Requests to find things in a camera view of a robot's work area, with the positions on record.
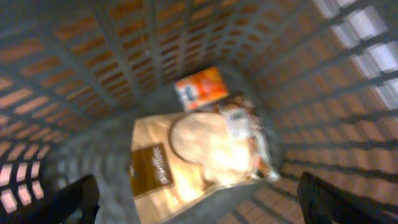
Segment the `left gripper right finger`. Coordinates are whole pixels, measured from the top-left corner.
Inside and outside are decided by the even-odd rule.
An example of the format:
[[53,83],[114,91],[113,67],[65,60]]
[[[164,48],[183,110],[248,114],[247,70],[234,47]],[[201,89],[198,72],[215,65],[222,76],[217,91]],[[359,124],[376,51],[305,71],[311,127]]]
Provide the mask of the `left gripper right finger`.
[[299,178],[297,197],[306,224],[397,224],[397,205],[352,194],[309,172]]

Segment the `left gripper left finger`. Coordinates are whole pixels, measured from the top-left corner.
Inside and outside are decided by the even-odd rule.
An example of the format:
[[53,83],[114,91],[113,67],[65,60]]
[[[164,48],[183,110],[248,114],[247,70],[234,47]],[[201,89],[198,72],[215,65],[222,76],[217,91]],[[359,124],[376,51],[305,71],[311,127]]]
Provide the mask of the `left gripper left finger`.
[[79,223],[94,224],[100,209],[100,190],[93,175],[86,175],[76,182],[40,199],[16,213],[1,218],[1,223],[40,224],[62,223],[75,211],[81,211]]

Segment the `beige oats pouch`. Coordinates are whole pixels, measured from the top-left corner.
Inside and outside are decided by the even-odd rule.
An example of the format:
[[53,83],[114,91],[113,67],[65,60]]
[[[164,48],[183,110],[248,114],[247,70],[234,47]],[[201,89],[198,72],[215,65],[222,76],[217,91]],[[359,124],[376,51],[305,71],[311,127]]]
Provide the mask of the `beige oats pouch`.
[[162,223],[219,190],[279,179],[262,120],[242,94],[137,119],[129,176],[142,223]]

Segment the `orange small carton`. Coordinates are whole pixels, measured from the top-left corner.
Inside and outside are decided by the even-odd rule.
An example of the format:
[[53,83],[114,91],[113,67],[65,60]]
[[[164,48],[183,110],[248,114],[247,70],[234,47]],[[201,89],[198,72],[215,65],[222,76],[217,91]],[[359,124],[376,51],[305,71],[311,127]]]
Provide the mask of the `orange small carton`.
[[217,67],[210,67],[174,83],[185,111],[193,111],[229,96],[228,87]]

